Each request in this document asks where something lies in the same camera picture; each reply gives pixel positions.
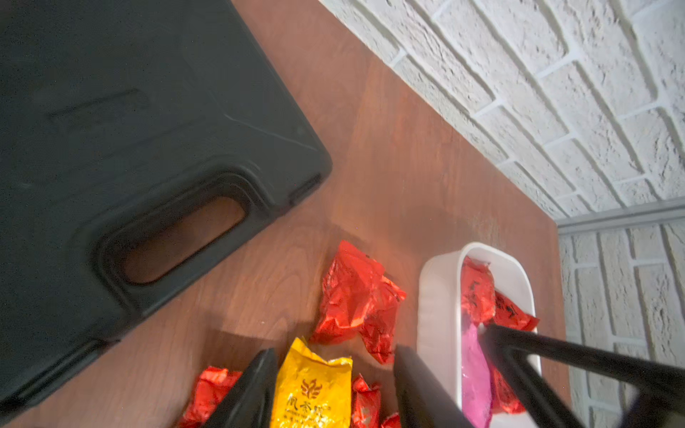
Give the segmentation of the red tea bag end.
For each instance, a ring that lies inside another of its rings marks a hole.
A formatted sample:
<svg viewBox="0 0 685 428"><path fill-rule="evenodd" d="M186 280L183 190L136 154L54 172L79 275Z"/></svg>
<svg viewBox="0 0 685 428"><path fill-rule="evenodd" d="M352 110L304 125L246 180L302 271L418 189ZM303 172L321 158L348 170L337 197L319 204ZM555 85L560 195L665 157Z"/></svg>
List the red tea bag end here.
<svg viewBox="0 0 685 428"><path fill-rule="evenodd" d="M470 320L478 324L490 322L496 312L495 287L489 265L466 257L461 277L461 308Z"/></svg>

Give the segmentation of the red tea bag box bottom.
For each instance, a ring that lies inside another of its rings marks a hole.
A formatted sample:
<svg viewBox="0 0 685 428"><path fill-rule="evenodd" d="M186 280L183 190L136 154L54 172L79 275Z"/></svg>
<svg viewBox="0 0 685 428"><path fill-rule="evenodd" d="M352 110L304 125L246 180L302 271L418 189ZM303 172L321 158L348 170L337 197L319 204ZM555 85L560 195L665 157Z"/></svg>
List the red tea bag box bottom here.
<svg viewBox="0 0 685 428"><path fill-rule="evenodd" d="M492 381L492 413L517 415L526 412L526 408L509 386L501 372L490 366Z"/></svg>

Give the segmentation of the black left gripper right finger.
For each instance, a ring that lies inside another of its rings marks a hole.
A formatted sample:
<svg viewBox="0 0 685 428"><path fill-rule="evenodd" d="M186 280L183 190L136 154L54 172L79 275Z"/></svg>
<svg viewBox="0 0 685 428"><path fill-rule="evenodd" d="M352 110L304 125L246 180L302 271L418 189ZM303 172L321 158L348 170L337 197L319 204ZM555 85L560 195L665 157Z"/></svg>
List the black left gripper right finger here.
<svg viewBox="0 0 685 428"><path fill-rule="evenodd" d="M403 427L472 427L419 355L398 345L394 384Z"/></svg>

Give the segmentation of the red tea bag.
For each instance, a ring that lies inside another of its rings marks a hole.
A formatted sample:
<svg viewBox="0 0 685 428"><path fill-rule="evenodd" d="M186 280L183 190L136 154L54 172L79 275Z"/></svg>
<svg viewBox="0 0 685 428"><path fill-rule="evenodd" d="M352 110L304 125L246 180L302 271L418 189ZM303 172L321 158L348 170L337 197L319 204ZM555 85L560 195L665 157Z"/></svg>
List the red tea bag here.
<svg viewBox="0 0 685 428"><path fill-rule="evenodd" d="M181 428L203 426L241 376L241 371L231 371L226 368L208 367L203 370L196 379L189 403L177 426Z"/></svg>

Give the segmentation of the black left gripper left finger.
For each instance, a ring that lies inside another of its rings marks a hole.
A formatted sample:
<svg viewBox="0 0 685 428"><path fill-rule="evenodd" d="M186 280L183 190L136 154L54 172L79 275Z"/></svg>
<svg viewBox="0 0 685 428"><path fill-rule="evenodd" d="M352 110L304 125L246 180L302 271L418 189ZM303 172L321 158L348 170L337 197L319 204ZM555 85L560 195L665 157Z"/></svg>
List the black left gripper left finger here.
<svg viewBox="0 0 685 428"><path fill-rule="evenodd" d="M277 377L276 350L260 351L202 428L269 428Z"/></svg>

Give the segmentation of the white plastic storage box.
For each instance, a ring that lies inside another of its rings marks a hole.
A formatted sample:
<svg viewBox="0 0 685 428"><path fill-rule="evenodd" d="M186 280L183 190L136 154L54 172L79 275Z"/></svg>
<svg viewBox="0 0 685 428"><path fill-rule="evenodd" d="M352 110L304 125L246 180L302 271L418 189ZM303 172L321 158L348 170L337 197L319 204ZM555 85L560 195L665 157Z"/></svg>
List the white plastic storage box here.
<svg viewBox="0 0 685 428"><path fill-rule="evenodd" d="M523 266L514 257L474 242L459 251L436 256L424 265L418 287L417 354L447 394L462 405L462 314L458 307L464 260L486 264L495 290L503 292L529 315L535 314L533 290Z"/></svg>

